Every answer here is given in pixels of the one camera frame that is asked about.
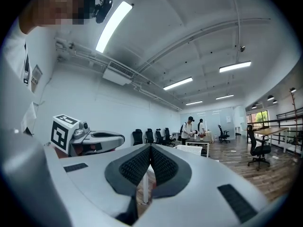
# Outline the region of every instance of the air conditioning unit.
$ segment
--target air conditioning unit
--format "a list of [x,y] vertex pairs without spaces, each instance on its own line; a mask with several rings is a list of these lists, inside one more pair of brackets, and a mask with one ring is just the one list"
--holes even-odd
[[103,74],[103,78],[123,86],[132,82],[130,78],[133,75],[134,73],[127,67],[111,61]]

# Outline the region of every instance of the window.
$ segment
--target window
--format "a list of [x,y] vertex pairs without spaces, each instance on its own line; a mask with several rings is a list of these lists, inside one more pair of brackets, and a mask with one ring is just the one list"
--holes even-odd
[[268,113],[266,111],[251,113],[246,115],[247,123],[254,123],[253,126],[268,126],[268,123],[262,123],[262,121],[268,121]]

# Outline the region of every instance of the white chair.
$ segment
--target white chair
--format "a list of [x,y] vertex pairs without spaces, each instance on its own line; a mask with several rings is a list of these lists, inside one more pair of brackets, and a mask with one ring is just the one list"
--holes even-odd
[[180,149],[182,151],[191,152],[195,155],[201,155],[202,146],[185,146],[185,145],[177,145],[177,149]]

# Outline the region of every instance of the air vent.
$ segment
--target air vent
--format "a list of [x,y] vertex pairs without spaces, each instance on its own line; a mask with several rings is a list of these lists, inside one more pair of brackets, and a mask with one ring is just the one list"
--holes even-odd
[[122,73],[124,76],[128,77],[128,78],[132,78],[134,76],[134,73],[131,72],[127,67],[125,66],[122,66],[122,65],[119,65],[113,61],[111,61],[108,65],[108,67],[110,69],[114,69],[116,70],[117,72],[120,72]]

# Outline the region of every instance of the black office chair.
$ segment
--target black office chair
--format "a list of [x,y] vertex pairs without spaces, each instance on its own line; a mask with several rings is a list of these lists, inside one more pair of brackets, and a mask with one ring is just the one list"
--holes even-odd
[[165,140],[164,138],[166,138],[166,136],[162,136],[161,129],[156,129],[156,135],[157,135],[157,144],[161,144],[161,145],[168,145],[169,144],[169,140]]
[[146,138],[145,138],[145,144],[146,143],[153,143],[154,139],[153,139],[153,133],[152,133],[152,129],[147,129],[146,131]]
[[176,139],[171,139],[171,138],[170,138],[171,135],[170,135],[170,133],[169,133],[169,129],[168,129],[168,128],[165,128],[165,136],[166,136],[165,140],[167,140],[167,141],[169,142],[169,143],[168,143],[168,146],[169,146],[169,145],[175,146],[175,144],[173,143],[173,141],[175,141]]
[[136,129],[136,131],[133,132],[133,137],[134,137],[134,144],[133,146],[143,144],[142,140],[142,131],[140,129]]
[[[268,154],[271,152],[271,147],[269,145],[265,145],[265,141],[268,141],[268,139],[264,139],[264,136],[262,137],[262,140],[256,139],[255,134],[252,130],[252,126],[247,126],[247,132],[250,136],[251,141],[251,148],[250,148],[250,154],[254,156],[258,156],[259,158],[253,158],[252,161],[248,162],[248,166],[253,162],[258,162],[257,171],[260,169],[260,162],[264,162],[270,166],[270,163],[265,160],[265,158],[261,158],[261,155],[264,157],[264,154]],[[257,141],[262,142],[261,146],[256,147]]]
[[225,143],[227,144],[227,142],[231,142],[230,140],[227,140],[227,138],[229,137],[229,135],[227,134],[229,131],[222,131],[222,128],[220,125],[218,125],[219,129],[220,129],[220,136],[219,136],[219,140],[220,143],[222,143],[223,141],[225,141]]

